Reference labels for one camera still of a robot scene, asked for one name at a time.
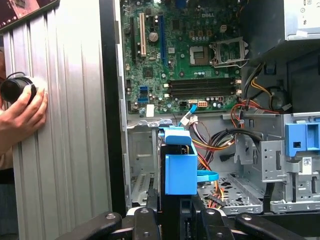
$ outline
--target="blue latch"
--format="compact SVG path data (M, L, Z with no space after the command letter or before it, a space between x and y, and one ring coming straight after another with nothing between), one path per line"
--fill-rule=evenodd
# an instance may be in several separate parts
M198 183L201 182L212 182L219 179L219 173L215 171L208 170L198 170L196 171L196 180Z

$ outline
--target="motherboard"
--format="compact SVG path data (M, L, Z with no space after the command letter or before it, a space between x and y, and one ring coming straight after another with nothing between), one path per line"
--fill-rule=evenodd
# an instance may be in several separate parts
M129 114L231 109L246 43L237 0L124 0L121 26Z

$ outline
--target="black lens cap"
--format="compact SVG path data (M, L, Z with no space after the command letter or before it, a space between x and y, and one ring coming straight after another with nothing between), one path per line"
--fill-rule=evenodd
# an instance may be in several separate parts
M0 86L2 99L13 104L18 100L27 85L31 85L31 97L28 102L28 104L30 104L37 93L37 89L32 81L27 77L10 78L5 80Z

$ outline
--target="side panel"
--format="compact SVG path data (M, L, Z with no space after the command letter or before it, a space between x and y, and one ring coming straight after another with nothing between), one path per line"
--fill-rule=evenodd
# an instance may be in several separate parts
M4 36L7 74L48 84L47 122L14 148L21 240L50 240L111 209L99 2L60 6Z

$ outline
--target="ram slot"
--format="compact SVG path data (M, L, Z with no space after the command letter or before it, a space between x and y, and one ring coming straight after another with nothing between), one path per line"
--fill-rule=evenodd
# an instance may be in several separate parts
M135 28L135 18L130 17L130 36L131 36L131 57L135 64L137 62L137 49L136 49L136 28Z
M141 57L147 56L145 14L139 13Z
M165 66L168 65L166 61L166 35L165 35L165 20L164 16L159 16L159 31L160 31L160 55Z
M169 86L168 94L176 98L236 94L234 80L231 78L175 80L171 81Z

